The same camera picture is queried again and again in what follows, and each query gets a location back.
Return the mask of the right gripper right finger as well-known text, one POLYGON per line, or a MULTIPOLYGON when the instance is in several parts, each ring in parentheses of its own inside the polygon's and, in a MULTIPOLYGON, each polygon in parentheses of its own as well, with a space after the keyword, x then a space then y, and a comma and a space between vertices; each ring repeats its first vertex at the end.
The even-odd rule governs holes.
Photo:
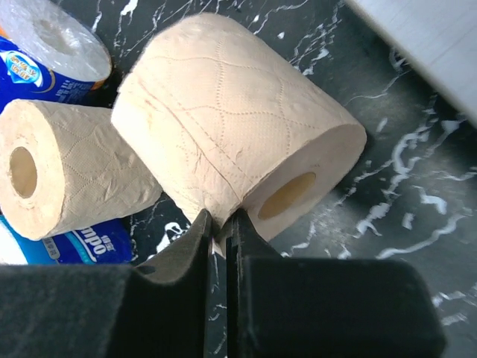
POLYGON ((229 357, 440 357, 427 286, 394 260, 284 258, 244 210, 225 226, 229 357))

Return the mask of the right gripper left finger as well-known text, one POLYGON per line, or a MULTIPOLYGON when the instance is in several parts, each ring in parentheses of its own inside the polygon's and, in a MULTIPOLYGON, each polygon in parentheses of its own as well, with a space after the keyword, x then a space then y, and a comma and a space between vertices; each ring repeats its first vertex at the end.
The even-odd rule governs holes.
POLYGON ((212 217, 139 266, 1 267, 3 357, 202 357, 212 217))

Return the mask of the brown roll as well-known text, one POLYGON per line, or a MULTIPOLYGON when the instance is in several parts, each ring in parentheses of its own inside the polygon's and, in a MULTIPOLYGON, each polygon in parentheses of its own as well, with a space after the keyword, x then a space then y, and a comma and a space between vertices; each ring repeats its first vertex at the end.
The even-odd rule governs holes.
POLYGON ((162 188, 101 107, 16 99, 1 112, 1 211, 40 240, 152 206, 162 188))
POLYGON ((194 220, 238 209, 271 240, 357 163, 361 123, 235 20, 201 13, 144 48, 111 122, 194 220))

